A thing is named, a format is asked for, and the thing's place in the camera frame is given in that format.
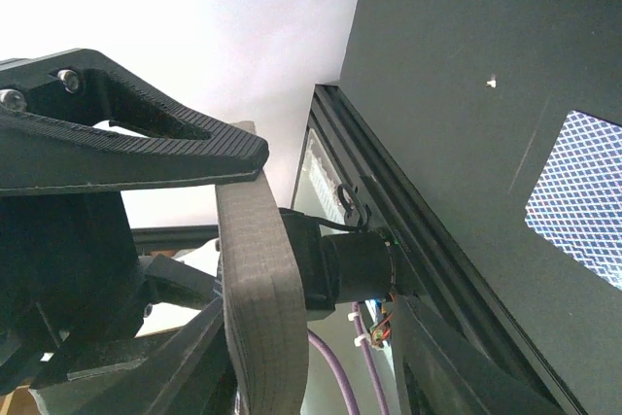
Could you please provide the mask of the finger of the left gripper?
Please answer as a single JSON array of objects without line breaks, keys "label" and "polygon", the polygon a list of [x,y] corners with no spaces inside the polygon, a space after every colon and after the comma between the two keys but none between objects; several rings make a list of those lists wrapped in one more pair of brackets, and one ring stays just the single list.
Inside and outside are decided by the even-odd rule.
[{"label": "finger of the left gripper", "polygon": [[101,52],[1,64],[1,189],[120,191],[256,179],[267,142],[186,107]]}]

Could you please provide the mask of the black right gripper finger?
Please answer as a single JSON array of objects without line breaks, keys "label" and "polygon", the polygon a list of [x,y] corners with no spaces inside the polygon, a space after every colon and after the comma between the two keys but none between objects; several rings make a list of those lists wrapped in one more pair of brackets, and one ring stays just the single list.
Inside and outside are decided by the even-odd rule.
[{"label": "black right gripper finger", "polygon": [[391,328],[403,414],[563,412],[490,362],[416,298],[397,298]]}]

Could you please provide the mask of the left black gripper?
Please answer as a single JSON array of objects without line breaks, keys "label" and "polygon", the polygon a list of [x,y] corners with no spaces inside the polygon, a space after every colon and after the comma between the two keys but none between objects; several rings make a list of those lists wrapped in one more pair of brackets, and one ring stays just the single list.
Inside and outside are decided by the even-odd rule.
[{"label": "left black gripper", "polygon": [[[35,377],[43,414],[226,414],[223,301],[205,307],[213,288],[207,273],[138,254],[117,191],[6,196],[1,388]],[[159,303],[205,308],[132,338]]]}]

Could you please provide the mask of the burn card off mat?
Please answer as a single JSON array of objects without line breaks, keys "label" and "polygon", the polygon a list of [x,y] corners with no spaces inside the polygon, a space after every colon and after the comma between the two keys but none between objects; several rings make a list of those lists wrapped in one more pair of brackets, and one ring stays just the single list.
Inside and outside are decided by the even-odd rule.
[{"label": "burn card off mat", "polygon": [[567,114],[526,204],[526,225],[621,287],[621,127]]}]

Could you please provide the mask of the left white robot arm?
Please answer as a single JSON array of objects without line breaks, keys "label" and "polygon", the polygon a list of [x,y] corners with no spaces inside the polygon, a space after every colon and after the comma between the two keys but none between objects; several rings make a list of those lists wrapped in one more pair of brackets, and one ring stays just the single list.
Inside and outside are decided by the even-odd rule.
[{"label": "left white robot arm", "polygon": [[[296,414],[307,323],[394,287],[380,231],[279,207],[267,142],[101,52],[1,65],[1,391],[45,414]],[[138,247],[122,194],[214,186],[222,272]]]}]

